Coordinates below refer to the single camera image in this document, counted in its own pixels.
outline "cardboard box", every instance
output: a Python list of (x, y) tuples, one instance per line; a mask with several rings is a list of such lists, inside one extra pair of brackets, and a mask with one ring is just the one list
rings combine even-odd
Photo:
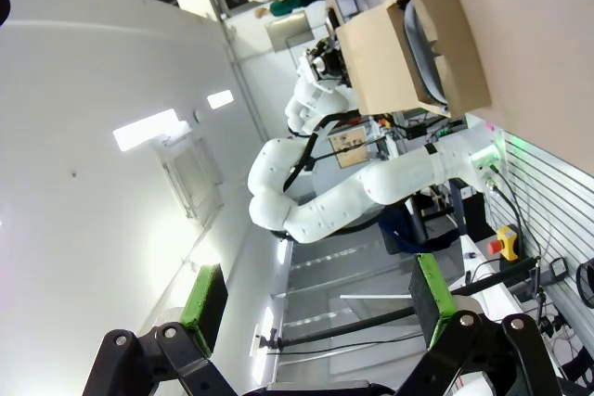
[(456, 118), (490, 104), (476, 46), (459, 0), (413, 0), (433, 50), (448, 109), (426, 93), (404, 31), (404, 11), (388, 0), (337, 30), (363, 114), (421, 107)]

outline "table surface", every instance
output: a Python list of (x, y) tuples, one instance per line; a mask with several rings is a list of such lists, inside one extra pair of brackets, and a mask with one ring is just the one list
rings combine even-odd
[(476, 114), (594, 173), (591, 0), (460, 0), (493, 104)]

